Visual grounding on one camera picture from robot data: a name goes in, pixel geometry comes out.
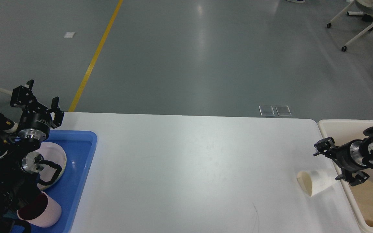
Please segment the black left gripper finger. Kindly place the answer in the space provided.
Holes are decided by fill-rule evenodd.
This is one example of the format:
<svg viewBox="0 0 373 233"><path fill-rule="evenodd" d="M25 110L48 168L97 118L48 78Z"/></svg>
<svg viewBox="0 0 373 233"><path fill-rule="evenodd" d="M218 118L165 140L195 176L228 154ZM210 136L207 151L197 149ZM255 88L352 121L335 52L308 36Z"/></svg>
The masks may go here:
<svg viewBox="0 0 373 233"><path fill-rule="evenodd" d="M59 97L54 97L51 102L51 107L47 108L46 112L49 115L49 128L55 129L62 125L64 119L64 111L59 107Z"/></svg>
<svg viewBox="0 0 373 233"><path fill-rule="evenodd" d="M38 112L40 110L37 98L32 92L34 80L27 81L25 85L20 85L12 90L9 105L21 108L23 112Z"/></svg>

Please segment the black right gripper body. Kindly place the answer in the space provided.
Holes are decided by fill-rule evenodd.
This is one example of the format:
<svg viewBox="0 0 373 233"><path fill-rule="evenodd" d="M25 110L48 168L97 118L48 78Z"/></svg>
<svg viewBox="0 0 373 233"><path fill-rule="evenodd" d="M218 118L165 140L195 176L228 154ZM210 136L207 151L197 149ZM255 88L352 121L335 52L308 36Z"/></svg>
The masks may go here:
<svg viewBox="0 0 373 233"><path fill-rule="evenodd" d="M338 173L348 171L355 173L367 169L368 166L364 165L363 155L361 155L361 145L363 140L353 140L341 146L335 146L335 164L339 167Z"/></svg>

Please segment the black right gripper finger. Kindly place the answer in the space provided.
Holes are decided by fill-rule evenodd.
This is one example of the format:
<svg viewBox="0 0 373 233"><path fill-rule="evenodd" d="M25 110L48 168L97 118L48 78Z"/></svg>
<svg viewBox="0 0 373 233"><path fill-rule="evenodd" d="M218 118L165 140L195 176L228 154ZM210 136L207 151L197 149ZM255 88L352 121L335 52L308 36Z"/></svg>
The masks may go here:
<svg viewBox="0 0 373 233"><path fill-rule="evenodd" d="M313 154L313 156L322 154L327 158L336 158L339 151L338 146L336 146L334 143L335 141L333 137L318 140L318 142L314 144L316 152Z"/></svg>
<svg viewBox="0 0 373 233"><path fill-rule="evenodd" d="M353 173L351 171L341 170L341 174L336 176L335 180L336 181L339 181L339 180L346 181L346 182L348 182L348 184L351 187L354 187L354 186L363 184L364 182L366 182L369 179L369 177L370 176L363 171L358 171L356 173Z"/></svg>

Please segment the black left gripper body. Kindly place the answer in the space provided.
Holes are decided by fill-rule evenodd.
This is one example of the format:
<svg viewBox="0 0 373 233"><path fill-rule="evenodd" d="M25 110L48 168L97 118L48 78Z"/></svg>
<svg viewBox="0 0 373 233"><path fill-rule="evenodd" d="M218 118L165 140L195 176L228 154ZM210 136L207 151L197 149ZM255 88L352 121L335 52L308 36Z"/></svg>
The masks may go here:
<svg viewBox="0 0 373 233"><path fill-rule="evenodd" d="M49 138L53 118L48 110L33 112L23 110L20 117L17 136L21 139L32 138L45 141Z"/></svg>

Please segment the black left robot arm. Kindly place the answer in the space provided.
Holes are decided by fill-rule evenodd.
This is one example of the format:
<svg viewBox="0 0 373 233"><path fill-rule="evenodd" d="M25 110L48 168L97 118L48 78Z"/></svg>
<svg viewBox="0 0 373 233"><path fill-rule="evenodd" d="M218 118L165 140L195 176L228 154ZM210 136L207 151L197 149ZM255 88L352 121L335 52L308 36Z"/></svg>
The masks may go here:
<svg viewBox="0 0 373 233"><path fill-rule="evenodd" d="M28 221L7 218L9 211L18 211L42 194L38 184L51 185L62 172L60 165L36 153L50 130L61 126L64 111L59 97L51 107L38 102L32 92L34 80L12 90L11 107L22 109L18 123L0 113L0 233L10 233L14 226L31 232Z"/></svg>

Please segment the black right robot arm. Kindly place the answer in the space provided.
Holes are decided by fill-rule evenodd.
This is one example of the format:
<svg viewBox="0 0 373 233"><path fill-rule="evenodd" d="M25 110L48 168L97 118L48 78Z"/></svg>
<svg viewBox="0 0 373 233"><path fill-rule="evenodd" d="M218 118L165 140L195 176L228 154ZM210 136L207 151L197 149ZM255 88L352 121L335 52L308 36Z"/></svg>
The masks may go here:
<svg viewBox="0 0 373 233"><path fill-rule="evenodd" d="M330 158L340 169L335 180L344 180L351 187L363 184L369 179L365 169L373 169L373 127L363 131L364 139L355 139L336 146L333 137L327 137L315 143L316 153Z"/></svg>

